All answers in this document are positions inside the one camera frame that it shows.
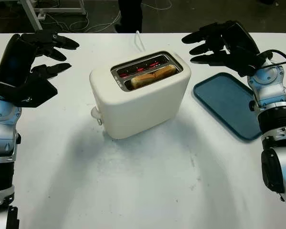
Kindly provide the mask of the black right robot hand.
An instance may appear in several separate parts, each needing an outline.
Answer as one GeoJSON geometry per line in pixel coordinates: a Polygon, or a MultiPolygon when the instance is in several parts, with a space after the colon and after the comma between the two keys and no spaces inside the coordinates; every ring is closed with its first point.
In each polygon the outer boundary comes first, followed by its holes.
{"type": "Polygon", "coordinates": [[[212,23],[181,39],[184,44],[204,41],[189,51],[192,63],[225,66],[241,77],[253,76],[265,63],[250,34],[237,21],[212,23]]]}

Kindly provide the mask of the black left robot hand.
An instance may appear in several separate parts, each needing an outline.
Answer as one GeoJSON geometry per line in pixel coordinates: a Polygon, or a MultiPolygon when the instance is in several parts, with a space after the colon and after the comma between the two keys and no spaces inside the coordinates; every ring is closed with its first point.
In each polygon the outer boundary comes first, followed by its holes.
{"type": "Polygon", "coordinates": [[[75,50],[78,47],[79,43],[54,31],[15,34],[9,40],[0,61],[0,83],[19,87],[28,78],[36,57],[45,55],[63,62],[66,57],[57,48],[75,50]]]}

